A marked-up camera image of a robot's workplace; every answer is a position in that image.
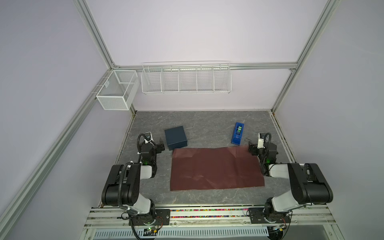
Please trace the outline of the dark blue gift box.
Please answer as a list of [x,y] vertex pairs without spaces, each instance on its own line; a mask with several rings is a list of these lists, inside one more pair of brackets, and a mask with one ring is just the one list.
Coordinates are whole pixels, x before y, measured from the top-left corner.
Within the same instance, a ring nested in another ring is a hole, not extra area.
[[188,146],[188,140],[183,126],[166,129],[165,136],[170,151]]

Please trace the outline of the dark red wrapping paper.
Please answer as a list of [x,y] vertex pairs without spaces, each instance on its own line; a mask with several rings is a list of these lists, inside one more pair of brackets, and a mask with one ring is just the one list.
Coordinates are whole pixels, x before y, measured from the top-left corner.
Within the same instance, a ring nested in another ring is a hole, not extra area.
[[170,190],[224,190],[265,186],[259,159],[247,146],[182,148],[172,155]]

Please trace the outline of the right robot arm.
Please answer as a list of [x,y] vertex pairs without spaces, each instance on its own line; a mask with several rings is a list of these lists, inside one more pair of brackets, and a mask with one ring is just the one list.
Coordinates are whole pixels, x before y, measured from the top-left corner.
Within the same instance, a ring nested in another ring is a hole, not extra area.
[[271,133],[260,133],[258,141],[248,142],[248,150],[259,158],[263,176],[286,179],[290,190],[268,198],[264,207],[249,208],[251,223],[289,223],[293,210],[333,201],[334,194],[317,164],[277,163],[277,145],[271,142]]

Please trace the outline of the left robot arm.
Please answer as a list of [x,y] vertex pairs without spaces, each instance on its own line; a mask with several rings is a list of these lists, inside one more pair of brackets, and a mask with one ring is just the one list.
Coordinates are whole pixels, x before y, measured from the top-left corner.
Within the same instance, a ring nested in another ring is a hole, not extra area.
[[133,217],[155,219],[155,204],[140,193],[140,182],[155,177],[157,155],[165,150],[164,142],[156,143],[151,132],[141,133],[137,150],[137,162],[112,166],[102,191],[102,204],[118,207]]

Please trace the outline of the blue tape dispenser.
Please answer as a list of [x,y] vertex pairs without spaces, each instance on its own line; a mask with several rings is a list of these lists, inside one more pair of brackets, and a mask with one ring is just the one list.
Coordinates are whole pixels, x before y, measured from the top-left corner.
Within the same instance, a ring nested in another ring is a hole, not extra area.
[[241,144],[243,131],[244,131],[244,124],[236,122],[233,135],[231,138],[232,144],[238,145],[238,146]]

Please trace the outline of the small white mesh basket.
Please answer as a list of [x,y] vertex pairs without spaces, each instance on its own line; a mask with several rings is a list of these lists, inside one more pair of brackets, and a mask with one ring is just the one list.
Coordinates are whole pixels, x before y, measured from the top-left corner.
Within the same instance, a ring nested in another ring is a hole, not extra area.
[[104,110],[129,111],[140,81],[134,70],[112,70],[96,97]]

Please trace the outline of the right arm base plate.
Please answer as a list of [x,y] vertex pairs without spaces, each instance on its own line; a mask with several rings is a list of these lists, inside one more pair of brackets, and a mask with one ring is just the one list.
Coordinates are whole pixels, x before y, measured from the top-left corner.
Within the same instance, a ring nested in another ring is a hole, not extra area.
[[267,213],[264,208],[249,208],[246,215],[252,224],[289,224],[291,222],[289,213]]

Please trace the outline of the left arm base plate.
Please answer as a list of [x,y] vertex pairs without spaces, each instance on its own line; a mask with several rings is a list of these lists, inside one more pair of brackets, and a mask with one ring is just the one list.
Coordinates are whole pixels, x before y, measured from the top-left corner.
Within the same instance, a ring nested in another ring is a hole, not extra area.
[[168,226],[171,220],[170,209],[155,209],[146,215],[131,216],[134,226]]

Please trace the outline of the aluminium front rail frame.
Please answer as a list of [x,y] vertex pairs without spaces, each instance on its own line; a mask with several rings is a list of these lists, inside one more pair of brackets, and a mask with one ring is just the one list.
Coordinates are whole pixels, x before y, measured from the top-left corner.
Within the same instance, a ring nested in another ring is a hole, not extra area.
[[94,240],[97,230],[104,229],[132,229],[136,238],[140,238],[136,229],[143,228],[150,235],[158,233],[162,228],[215,228],[215,227],[267,227],[270,238],[274,234],[284,239],[289,238],[297,230],[304,230],[306,226],[320,226],[320,233],[327,240],[344,239],[329,208],[309,206],[293,210],[289,224],[252,224],[246,215],[249,208],[262,206],[175,206],[160,207],[170,209],[171,220],[168,226],[134,226],[130,224],[127,213],[118,208],[92,209],[81,233],[82,240]]

